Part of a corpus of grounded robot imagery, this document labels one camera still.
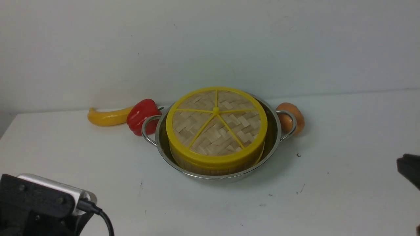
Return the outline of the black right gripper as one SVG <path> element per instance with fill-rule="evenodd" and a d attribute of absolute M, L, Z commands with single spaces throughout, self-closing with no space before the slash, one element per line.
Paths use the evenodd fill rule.
<path fill-rule="evenodd" d="M 403 154 L 396 160 L 398 172 L 420 190 L 420 156 Z"/>

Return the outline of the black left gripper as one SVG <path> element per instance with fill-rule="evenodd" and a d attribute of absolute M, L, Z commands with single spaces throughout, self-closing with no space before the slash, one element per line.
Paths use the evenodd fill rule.
<path fill-rule="evenodd" d="M 2 236 L 79 236 L 93 213 L 74 216 L 74 198 L 16 176 L 1 176 Z"/>

